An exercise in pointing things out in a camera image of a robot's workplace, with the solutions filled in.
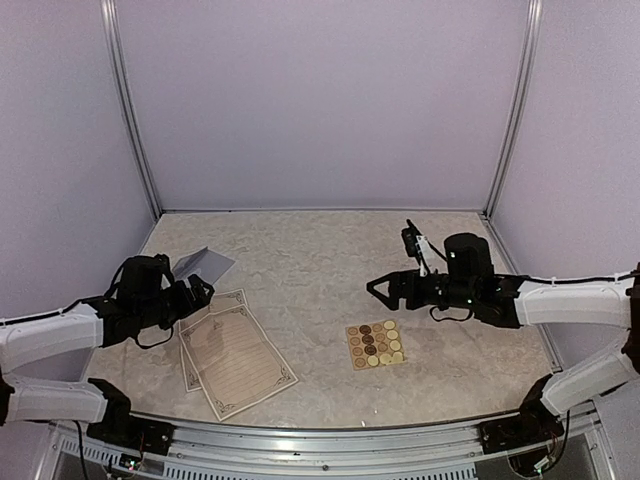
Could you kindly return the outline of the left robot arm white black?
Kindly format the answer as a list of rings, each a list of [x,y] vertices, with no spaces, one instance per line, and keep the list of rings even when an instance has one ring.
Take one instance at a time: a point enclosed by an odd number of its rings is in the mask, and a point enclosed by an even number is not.
[[[1,323],[2,423],[66,420],[84,423],[89,437],[129,446],[147,435],[131,401],[106,380],[32,379],[18,375],[30,363],[84,349],[105,349],[157,327],[175,324],[207,307],[214,287],[192,273],[174,276],[164,254],[133,256],[116,270],[106,292],[55,311]]]

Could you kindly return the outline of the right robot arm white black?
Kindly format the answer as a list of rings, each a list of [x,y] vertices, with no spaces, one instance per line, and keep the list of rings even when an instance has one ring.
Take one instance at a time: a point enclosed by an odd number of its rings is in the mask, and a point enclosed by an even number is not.
[[[366,285],[392,311],[455,308],[466,311],[469,318],[505,329],[543,324],[621,329],[607,347],[534,384],[511,423],[518,442],[535,442],[574,406],[638,379],[638,270],[574,279],[498,274],[488,242],[475,234],[449,236],[441,252],[414,225],[403,229],[401,236],[417,268],[391,272]],[[430,268],[429,260],[437,254],[446,262],[444,273]]]

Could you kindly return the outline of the beige lined letter paper top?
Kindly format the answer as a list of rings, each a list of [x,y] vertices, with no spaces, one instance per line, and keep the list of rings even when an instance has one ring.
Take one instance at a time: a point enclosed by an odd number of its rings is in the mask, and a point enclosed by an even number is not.
[[[181,330],[180,340],[220,422],[298,382],[244,304],[218,313],[203,313]]]

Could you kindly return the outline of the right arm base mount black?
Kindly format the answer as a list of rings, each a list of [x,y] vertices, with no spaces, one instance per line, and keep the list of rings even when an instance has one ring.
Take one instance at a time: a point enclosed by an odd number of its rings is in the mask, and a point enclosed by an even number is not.
[[[542,403],[541,392],[529,392],[516,415],[478,426],[484,454],[493,454],[559,438],[565,434],[557,414]]]

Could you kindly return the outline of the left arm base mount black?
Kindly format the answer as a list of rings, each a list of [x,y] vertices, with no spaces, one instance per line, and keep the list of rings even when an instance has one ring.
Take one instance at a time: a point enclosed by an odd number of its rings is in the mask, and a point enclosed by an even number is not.
[[[141,453],[168,454],[174,425],[132,415],[130,399],[106,380],[89,378],[88,383],[95,386],[107,401],[100,421],[87,426],[89,438]]]

